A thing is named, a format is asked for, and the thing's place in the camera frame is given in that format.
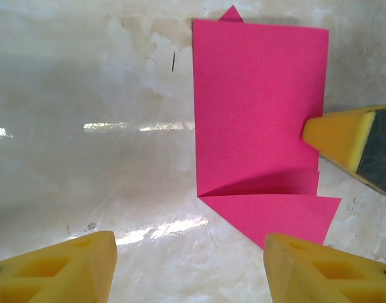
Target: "white table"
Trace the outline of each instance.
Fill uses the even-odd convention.
[[[330,30],[325,111],[386,104],[386,0],[0,0],[0,259],[109,229],[110,303],[271,302],[262,250],[196,198],[190,23],[232,4]],[[386,262],[386,197],[320,171],[325,243]]]

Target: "yellow foam pad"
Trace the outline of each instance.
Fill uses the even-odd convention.
[[[269,234],[264,266],[273,303],[386,303],[386,264]]]
[[[336,165],[356,172],[375,113],[340,112],[310,119],[302,138]]]
[[[117,260],[96,232],[0,261],[0,303],[106,303]]]

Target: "table surface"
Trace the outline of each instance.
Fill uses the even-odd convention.
[[[330,30],[326,112],[386,104],[386,0],[0,0],[0,259],[113,230],[110,303],[271,302],[262,250],[196,197],[191,21],[232,4]],[[320,171],[325,244],[386,262],[386,197]]]

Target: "pink paper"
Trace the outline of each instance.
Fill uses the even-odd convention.
[[[261,248],[271,232],[322,244],[340,203],[338,198],[296,194],[220,196],[202,200]]]
[[[226,11],[220,20],[228,22],[243,22],[241,15],[238,13],[234,5],[231,6],[228,11]]]
[[[264,247],[270,232],[323,243],[340,199],[316,197],[328,32],[251,25],[235,7],[194,22],[197,195]]]
[[[313,170],[302,127],[323,109],[328,31],[194,21],[197,193]]]

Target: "pink triangle flap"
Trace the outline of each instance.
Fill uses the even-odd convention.
[[[219,19],[220,21],[228,22],[243,22],[242,17],[238,13],[237,9],[233,6]]]
[[[201,199],[261,248],[271,232],[322,244],[340,203],[339,198],[295,194]]]

